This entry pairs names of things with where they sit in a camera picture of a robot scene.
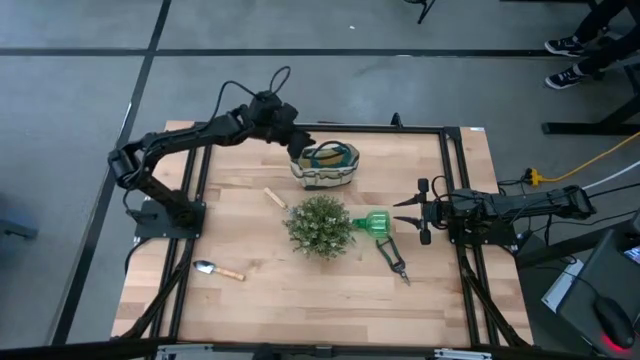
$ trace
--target wooden stick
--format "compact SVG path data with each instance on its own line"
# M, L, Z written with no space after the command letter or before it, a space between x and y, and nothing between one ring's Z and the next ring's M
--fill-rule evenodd
M236 280L239 280L239 281L244 281L244 275L238 274L235 271L231 271L231 270L227 270L227 269L220 269L219 267L216 267L213 271L217 272L220 275L224 275L224 276L230 277L232 279L236 279Z
M264 188L264 192L269 195L269 197L271 198L271 200L275 201L276 204L280 205L281 208L283 208L284 210L289 210L289 207L287 206L287 203L285 203L284 201L282 201L282 199L280 199L278 197L278 195L274 194L273 191L271 191L271 189Z

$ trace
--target black sneaker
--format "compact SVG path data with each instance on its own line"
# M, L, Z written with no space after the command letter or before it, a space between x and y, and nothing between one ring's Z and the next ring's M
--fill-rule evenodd
M584 52L584 46L577 42L574 36L560 40L549 40L544 43L544 47L552 54L571 57L578 57Z
M549 76L544 82L552 89L562 90L579 84L584 78L584 75L576 74L573 67L570 67L561 73Z

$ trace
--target concrete floor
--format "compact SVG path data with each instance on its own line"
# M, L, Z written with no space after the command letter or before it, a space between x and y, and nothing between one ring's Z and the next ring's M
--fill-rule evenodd
M0 47L146 48L160 5L0 0ZM419 7L400 0L173 0L159 47L539 50L548 38L570 34L587 13L582 4L443 0L417 26ZM632 24L625 13L613 28L623 33ZM40 228L34 241L0 243L1 348L48 341L141 63L136 56L0 57L0 194L5 205L27 209ZM132 138L162 129L167 120L206 120L224 80L260 90L273 71L290 65L281 96L298 108L301 122L387 124L397 111L407 125L482 126L498 179L517 178L529 166L551 176L621 138L545 136L540 123L597 121L632 94L626 77L615 72L562 92L542 86L545 76L569 64L504 57L158 57ZM248 100L228 91L222 109ZM567 183L589 184L639 155L633 143ZM634 179L637 172L602 189ZM640 191L634 190L598 198L594 220L637 208L632 199ZM113 194L72 342L110 334L134 229L121 196ZM552 239L589 230L558 225ZM532 326L538 345L569 350L533 317Z

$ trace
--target wooden tabletop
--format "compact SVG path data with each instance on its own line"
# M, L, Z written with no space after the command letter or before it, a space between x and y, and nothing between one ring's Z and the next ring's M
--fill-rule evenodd
M166 128L191 125L170 121ZM472 188L497 192L484 131L461 130ZM344 202L353 218L364 217L373 209L387 209L394 216L419 216L417 206L391 205L413 196L418 178L443 174L435 135L312 135L319 143L337 139L360 151L360 166L353 182L323 191ZM450 149L456 168L453 144ZM154 175L169 187L179 188L185 162L186 153L167 156ZM240 146L214 148L204 196L205 228L196 242L193 260L215 262L245 274L246 280L207 275L192 268L180 340L469 345L455 249L445 231L431 229L433 243L422 246L413 226L394 222L394 238L411 279L409 287L390 271L373 240L362 233L355 233L356 244L346 255L332 261L294 253L294 243L282 225L286 214L265 195L264 187L271 188L290 206L314 194L302 190L294 180L287 152L279 145L247 140ZM444 183L436 184L436 189L444 194ZM149 241L131 258L113 335L133 325L155 296L167 243L166 239ZM484 246L483 251L493 300L520 336L531 342L513 259L495 246ZM168 331L172 299L168 304L161 334ZM481 337L486 340L477 299L476 310Z

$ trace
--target potted plant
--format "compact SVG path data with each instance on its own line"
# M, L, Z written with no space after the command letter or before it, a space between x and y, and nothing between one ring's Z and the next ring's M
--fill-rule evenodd
M297 243L293 251L301 251L307 257L334 259L355 241L349 212L336 198L327 195L310 197L291 209L291 219L284 225L291 241Z

